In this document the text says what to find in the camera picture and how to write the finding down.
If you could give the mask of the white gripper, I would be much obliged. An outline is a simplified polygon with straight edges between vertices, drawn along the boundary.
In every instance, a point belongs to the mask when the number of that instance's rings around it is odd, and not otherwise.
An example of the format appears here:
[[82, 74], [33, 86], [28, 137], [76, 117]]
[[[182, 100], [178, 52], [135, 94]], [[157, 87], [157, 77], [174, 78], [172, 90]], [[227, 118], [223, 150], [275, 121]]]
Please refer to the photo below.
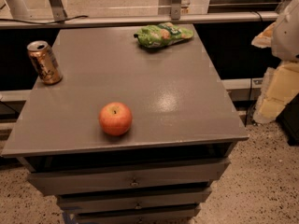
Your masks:
[[299, 5], [289, 4], [276, 23], [256, 35], [251, 45], [260, 49], [271, 47], [272, 54], [284, 61], [277, 68], [268, 67], [263, 76], [253, 120], [265, 124], [274, 121], [299, 93]]

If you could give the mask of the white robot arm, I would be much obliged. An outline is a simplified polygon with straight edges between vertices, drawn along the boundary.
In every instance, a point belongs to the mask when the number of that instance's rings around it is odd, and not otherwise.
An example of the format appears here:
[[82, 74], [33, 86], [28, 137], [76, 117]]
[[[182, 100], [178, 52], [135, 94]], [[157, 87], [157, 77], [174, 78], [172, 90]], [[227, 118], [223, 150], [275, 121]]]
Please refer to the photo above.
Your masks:
[[277, 68], [266, 69], [253, 113], [255, 122], [269, 123], [299, 93], [299, 0], [291, 0], [251, 44], [270, 48], [272, 55], [280, 59]]

